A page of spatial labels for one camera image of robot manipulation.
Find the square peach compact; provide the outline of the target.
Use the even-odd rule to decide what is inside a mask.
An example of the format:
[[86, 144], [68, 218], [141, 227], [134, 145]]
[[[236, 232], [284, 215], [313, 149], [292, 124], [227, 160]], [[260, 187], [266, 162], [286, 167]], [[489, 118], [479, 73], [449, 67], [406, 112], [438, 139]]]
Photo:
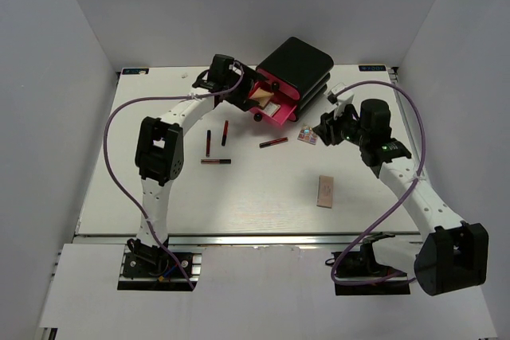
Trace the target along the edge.
[[250, 99], [258, 102], [258, 107], [264, 109], [273, 97], [272, 92], [268, 92], [262, 88], [258, 88], [251, 96]]

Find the peach compact with label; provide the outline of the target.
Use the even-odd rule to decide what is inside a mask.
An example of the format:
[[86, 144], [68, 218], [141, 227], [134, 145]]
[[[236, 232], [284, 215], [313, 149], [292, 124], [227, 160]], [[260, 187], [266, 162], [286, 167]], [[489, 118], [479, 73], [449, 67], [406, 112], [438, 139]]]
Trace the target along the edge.
[[280, 105], [279, 104], [275, 104], [273, 102], [268, 102], [266, 105], [265, 105], [265, 108], [263, 109], [263, 112], [266, 114], [266, 115], [269, 115], [269, 116], [274, 116], [280, 109]]

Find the clear eyeshadow palette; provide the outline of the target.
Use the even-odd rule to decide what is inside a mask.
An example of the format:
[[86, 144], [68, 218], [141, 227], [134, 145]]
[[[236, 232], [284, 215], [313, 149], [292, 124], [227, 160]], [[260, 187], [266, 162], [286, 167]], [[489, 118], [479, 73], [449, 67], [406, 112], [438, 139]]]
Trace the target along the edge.
[[305, 143], [316, 145], [318, 136], [310, 126], [303, 125], [297, 139]]

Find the black pink drawer organizer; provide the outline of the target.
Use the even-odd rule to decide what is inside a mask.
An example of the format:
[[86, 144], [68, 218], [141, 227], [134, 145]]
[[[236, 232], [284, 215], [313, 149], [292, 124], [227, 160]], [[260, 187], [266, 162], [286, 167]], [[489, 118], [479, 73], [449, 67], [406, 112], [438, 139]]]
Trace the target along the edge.
[[263, 78], [251, 93], [258, 88], [272, 92], [270, 102], [280, 109], [269, 116], [253, 107], [249, 109], [253, 119], [277, 126], [298, 121], [326, 91], [333, 66], [332, 57], [324, 51], [297, 37], [288, 38], [256, 67]]

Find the peach rectangular palette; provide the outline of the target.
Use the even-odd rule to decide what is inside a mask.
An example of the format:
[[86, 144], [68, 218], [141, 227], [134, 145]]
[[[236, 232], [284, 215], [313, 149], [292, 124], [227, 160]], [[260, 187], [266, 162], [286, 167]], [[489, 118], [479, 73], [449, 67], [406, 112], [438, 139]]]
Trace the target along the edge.
[[334, 178], [320, 175], [316, 205], [321, 208], [331, 209], [333, 205]]

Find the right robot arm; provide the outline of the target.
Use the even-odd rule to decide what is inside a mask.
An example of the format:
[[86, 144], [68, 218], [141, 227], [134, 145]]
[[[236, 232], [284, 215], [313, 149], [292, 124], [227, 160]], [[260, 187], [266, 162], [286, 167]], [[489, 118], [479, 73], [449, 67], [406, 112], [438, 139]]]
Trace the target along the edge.
[[355, 256], [336, 257], [335, 280], [356, 285], [364, 277], [379, 283], [407, 275], [431, 296], [483, 284], [488, 263], [487, 230], [452, 211], [432, 186], [419, 178], [412, 154], [391, 135], [390, 118], [389, 106], [383, 100], [364, 100], [359, 110], [346, 102], [338, 111], [322, 114], [313, 130], [327, 146], [349, 142], [359, 148], [363, 163], [411, 217], [422, 244], [411, 244], [388, 233], [364, 235]]

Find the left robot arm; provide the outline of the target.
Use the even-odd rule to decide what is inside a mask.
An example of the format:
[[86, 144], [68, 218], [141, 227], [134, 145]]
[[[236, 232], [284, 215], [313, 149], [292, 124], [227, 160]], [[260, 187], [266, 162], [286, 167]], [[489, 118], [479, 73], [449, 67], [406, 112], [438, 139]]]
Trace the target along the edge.
[[233, 57], [216, 54], [183, 100], [157, 118], [143, 119], [135, 165], [142, 180], [144, 213], [136, 241], [149, 248], [140, 263], [150, 275], [158, 276], [167, 270], [168, 255], [157, 247], [168, 238], [169, 196], [184, 165], [186, 133], [223, 101], [242, 111], [257, 106], [258, 102], [251, 100], [249, 94], [256, 82], [264, 79], [264, 75]]

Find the red lip gloss upright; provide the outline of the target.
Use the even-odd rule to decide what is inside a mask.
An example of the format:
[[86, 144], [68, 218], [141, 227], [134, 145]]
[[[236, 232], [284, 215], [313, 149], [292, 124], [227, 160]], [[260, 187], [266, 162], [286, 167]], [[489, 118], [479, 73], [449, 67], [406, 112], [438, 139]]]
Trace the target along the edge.
[[225, 147], [226, 146], [226, 140], [227, 140], [227, 135], [228, 135], [228, 129], [229, 129], [229, 121], [226, 120], [224, 122], [224, 126], [223, 126], [223, 131], [222, 131], [222, 140], [221, 140], [221, 145], [222, 147]]

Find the dark lip gloss vertical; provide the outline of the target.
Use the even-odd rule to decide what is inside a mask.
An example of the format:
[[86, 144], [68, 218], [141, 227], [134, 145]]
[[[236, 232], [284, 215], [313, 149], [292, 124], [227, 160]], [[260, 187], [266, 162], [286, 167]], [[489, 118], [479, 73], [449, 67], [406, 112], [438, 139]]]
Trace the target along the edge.
[[206, 157], [210, 157], [210, 147], [211, 147], [211, 138], [212, 138], [212, 132], [211, 130], [207, 130], [206, 132]]

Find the right blue corner label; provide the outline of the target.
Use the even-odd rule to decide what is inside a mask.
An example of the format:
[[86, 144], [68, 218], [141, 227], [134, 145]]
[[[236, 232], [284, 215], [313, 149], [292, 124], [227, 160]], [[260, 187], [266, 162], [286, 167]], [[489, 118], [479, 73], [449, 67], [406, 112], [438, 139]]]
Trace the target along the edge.
[[383, 64], [360, 64], [358, 66], [360, 72], [386, 72], [386, 66]]

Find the blue corner label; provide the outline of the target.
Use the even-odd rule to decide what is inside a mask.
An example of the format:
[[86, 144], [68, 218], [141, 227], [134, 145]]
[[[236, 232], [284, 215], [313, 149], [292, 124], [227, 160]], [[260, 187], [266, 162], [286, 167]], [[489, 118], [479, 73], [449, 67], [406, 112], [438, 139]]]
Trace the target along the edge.
[[147, 75], [149, 73], [148, 68], [124, 68], [121, 72], [123, 76], [128, 75]]
[[360, 64], [358, 66], [360, 72], [386, 72], [386, 66], [383, 64]]

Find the red lip gloss tube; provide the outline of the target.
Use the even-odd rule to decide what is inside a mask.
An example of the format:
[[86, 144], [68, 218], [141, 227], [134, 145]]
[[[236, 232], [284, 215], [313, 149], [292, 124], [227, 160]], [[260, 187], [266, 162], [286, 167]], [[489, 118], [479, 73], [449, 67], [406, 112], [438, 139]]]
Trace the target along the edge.
[[273, 140], [270, 140], [267, 142], [260, 143], [259, 148], [262, 149], [262, 148], [266, 148], [266, 147], [271, 147], [271, 146], [275, 146], [278, 144], [286, 143], [287, 141], [288, 141], [288, 137], [273, 139]]

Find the horizontal lip gloss tube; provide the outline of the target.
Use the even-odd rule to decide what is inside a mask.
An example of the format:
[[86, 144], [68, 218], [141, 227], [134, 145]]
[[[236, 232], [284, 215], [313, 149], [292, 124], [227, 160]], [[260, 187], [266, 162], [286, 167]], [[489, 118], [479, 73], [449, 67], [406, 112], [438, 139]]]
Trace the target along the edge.
[[203, 158], [201, 159], [200, 163], [210, 165], [224, 165], [231, 164], [232, 160], [230, 158]]

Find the left blue corner label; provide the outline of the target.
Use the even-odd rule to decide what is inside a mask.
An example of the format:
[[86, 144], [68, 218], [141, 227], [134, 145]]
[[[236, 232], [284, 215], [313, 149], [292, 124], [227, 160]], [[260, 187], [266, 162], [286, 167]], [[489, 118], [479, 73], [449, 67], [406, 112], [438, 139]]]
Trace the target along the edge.
[[124, 68], [121, 72], [123, 76], [128, 75], [147, 75], [149, 73], [148, 68]]

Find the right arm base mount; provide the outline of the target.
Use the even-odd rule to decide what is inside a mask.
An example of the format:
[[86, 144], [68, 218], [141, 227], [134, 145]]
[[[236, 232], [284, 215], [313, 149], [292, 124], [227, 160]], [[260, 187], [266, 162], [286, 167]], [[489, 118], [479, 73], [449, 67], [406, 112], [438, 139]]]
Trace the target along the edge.
[[335, 277], [343, 282], [357, 280], [373, 280], [398, 273], [397, 277], [381, 283], [369, 283], [360, 286], [335, 285], [337, 296], [370, 296], [370, 295], [409, 295], [410, 282], [407, 274], [390, 266], [377, 264], [372, 255], [365, 250], [349, 252], [335, 271]]

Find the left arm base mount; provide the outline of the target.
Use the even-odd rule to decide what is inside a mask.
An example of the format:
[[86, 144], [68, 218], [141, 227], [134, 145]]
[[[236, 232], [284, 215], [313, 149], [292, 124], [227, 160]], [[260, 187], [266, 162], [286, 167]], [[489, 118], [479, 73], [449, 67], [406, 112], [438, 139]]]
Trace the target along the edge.
[[117, 282], [118, 291], [191, 292], [198, 282], [198, 254], [175, 252], [138, 239], [127, 241]]

